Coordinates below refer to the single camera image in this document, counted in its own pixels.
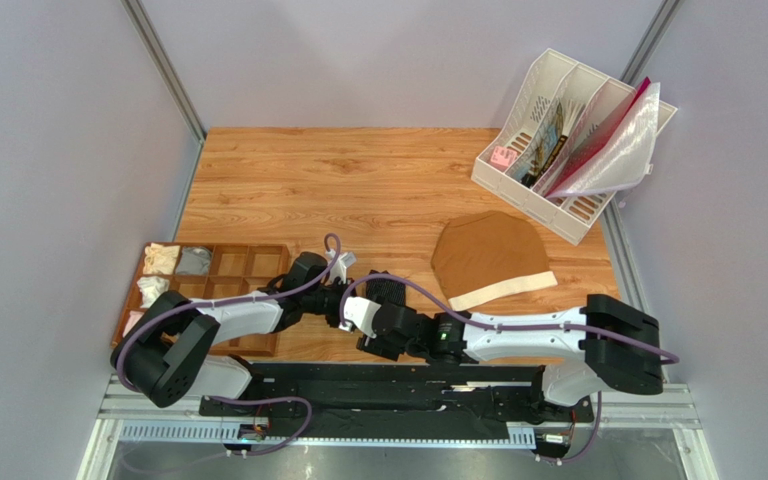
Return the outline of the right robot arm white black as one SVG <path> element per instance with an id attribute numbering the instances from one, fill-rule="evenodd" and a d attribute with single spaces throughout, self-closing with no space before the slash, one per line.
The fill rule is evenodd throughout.
<path id="1" fill-rule="evenodd" d="M 591 294 L 582 307 L 522 316 L 441 312 L 433 317 L 388 301 L 350 297 L 341 321 L 362 332 L 360 350 L 428 364 L 497 359 L 556 359 L 532 380 L 538 403 L 571 407 L 603 390 L 634 395 L 663 391 L 658 321 L 613 297 Z"/>

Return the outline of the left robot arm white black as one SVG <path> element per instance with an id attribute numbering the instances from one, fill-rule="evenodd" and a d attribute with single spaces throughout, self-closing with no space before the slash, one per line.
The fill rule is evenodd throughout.
<path id="1" fill-rule="evenodd" d="M 229 354 L 214 354 L 212 348 L 282 332 L 306 314 L 322 316 L 337 327 L 347 270 L 355 261 L 352 252 L 304 252 L 264 290 L 238 297 L 189 299 L 169 290 L 115 347 L 110 364 L 128 389 L 159 408 L 186 395 L 238 398 L 252 380 L 247 364 Z"/>

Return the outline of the black striped underwear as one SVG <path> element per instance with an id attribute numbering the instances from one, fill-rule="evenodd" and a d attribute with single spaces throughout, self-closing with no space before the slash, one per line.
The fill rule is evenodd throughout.
<path id="1" fill-rule="evenodd" d="M 406 286 L 395 280 L 371 279 L 365 283 L 365 297 L 379 305 L 406 306 Z"/>

